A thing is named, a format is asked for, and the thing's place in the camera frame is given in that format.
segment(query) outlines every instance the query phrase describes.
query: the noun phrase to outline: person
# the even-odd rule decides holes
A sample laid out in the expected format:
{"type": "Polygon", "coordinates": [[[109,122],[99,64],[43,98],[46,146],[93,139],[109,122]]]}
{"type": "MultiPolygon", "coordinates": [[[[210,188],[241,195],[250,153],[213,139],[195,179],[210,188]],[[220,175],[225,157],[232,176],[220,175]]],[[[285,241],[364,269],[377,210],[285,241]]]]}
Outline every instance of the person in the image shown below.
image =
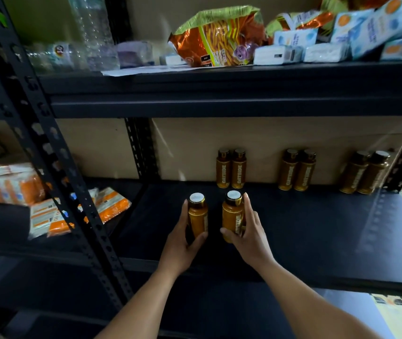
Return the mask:
{"type": "MultiPolygon", "coordinates": [[[[221,233],[231,239],[243,260],[269,285],[296,338],[380,338],[354,316],[328,303],[275,261],[258,213],[253,211],[246,193],[243,199],[247,219],[245,234],[240,237],[225,228],[221,228],[221,233]]],[[[185,200],[179,221],[168,235],[158,268],[96,339],[157,337],[171,287],[178,276],[190,267],[207,238],[207,232],[204,232],[192,245],[187,244],[187,217],[185,200]]]]}

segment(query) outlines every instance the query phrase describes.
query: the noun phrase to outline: gold bottle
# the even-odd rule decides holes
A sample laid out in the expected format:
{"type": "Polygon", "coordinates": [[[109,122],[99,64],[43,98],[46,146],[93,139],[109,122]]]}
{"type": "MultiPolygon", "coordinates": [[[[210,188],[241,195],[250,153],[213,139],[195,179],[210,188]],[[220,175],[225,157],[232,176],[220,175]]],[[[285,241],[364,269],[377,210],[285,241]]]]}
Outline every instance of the gold bottle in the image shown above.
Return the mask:
{"type": "Polygon", "coordinates": [[[207,204],[203,194],[193,193],[190,195],[188,201],[188,224],[192,228],[195,238],[208,230],[207,211],[207,204]]]}
{"type": "MultiPolygon", "coordinates": [[[[237,190],[231,190],[226,194],[223,202],[222,227],[229,229],[235,234],[242,234],[242,226],[245,226],[245,206],[242,194],[237,190]]],[[[226,242],[231,241],[223,235],[226,242]]]]}
{"type": "Polygon", "coordinates": [[[298,150],[287,149],[283,153],[283,159],[280,164],[278,176],[278,188],[289,190],[295,178],[295,169],[297,168],[298,150]]]}
{"type": "Polygon", "coordinates": [[[247,172],[247,159],[245,149],[235,149],[232,158],[231,185],[235,189],[243,188],[247,172]]]}
{"type": "Polygon", "coordinates": [[[228,149],[218,150],[217,186],[227,188],[231,183],[231,153],[228,149]]]}
{"type": "Polygon", "coordinates": [[[298,163],[297,177],[294,182],[294,189],[299,192],[304,192],[311,183],[311,177],[315,167],[315,152],[311,149],[306,149],[300,152],[300,162],[298,163]]]}
{"type": "Polygon", "coordinates": [[[351,194],[358,188],[358,183],[369,164],[367,151],[356,151],[347,163],[341,178],[339,179],[339,191],[351,194]]]}
{"type": "Polygon", "coordinates": [[[366,195],[374,192],[385,173],[385,169],[389,165],[387,160],[390,156],[391,155],[386,151],[375,151],[373,153],[369,158],[369,166],[366,171],[364,171],[361,181],[358,184],[357,192],[366,195]]]}

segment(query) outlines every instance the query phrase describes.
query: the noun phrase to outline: gold bottle cap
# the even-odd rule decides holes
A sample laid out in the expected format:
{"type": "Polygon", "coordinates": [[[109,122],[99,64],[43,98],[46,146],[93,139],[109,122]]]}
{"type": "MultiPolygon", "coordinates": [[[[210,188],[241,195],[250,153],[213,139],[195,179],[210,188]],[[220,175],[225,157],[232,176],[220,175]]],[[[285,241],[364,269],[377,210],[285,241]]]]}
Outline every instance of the gold bottle cap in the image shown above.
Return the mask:
{"type": "Polygon", "coordinates": [[[231,156],[231,153],[230,153],[229,149],[219,149],[218,150],[218,158],[227,159],[227,158],[230,158],[230,156],[231,156]]]}
{"type": "Polygon", "coordinates": [[[364,164],[369,159],[369,156],[370,154],[367,151],[356,151],[350,161],[356,164],[364,164]]]}
{"type": "Polygon", "coordinates": [[[311,149],[306,149],[301,152],[302,161],[306,163],[314,163],[316,154],[311,149]]]}
{"type": "Polygon", "coordinates": [[[375,151],[369,158],[369,162],[374,164],[382,164],[390,157],[391,155],[386,151],[375,151]]]}
{"type": "Polygon", "coordinates": [[[237,190],[231,190],[226,194],[225,202],[231,206],[239,206],[242,203],[242,194],[237,190]]]}
{"type": "Polygon", "coordinates": [[[234,150],[234,159],[245,158],[245,149],[235,149],[234,150]]]}
{"type": "Polygon", "coordinates": [[[298,150],[296,149],[287,149],[283,153],[283,160],[290,163],[295,163],[298,157],[298,150]]]}
{"type": "Polygon", "coordinates": [[[201,193],[193,193],[189,197],[189,206],[192,208],[200,208],[204,206],[204,195],[201,193]]]}

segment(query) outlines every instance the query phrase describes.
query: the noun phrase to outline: transparent plastic bottle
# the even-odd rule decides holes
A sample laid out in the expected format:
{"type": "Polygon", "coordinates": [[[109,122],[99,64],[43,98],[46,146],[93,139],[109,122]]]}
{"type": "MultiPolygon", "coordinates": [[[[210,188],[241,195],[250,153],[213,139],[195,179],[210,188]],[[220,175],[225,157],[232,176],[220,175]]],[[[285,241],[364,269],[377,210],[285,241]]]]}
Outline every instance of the transparent plastic bottle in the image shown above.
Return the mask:
{"type": "Polygon", "coordinates": [[[113,42],[104,0],[68,0],[79,26],[91,71],[120,68],[118,52],[113,42]]]}
{"type": "Polygon", "coordinates": [[[83,44],[59,42],[35,43],[26,46],[27,56],[36,73],[60,73],[88,70],[86,50],[83,44]]]}

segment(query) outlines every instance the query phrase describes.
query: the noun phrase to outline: forearm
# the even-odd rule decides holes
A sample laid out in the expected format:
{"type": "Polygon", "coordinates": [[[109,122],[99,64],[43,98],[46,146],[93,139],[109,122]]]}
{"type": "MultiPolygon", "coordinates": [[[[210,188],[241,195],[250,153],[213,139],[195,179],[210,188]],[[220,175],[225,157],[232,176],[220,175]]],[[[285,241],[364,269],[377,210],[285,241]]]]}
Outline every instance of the forearm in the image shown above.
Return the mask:
{"type": "Polygon", "coordinates": [[[175,278],[157,270],[96,339],[157,338],[175,278]]]}
{"type": "Polygon", "coordinates": [[[279,302],[298,339],[379,336],[352,315],[334,307],[278,263],[258,270],[279,302]]]}

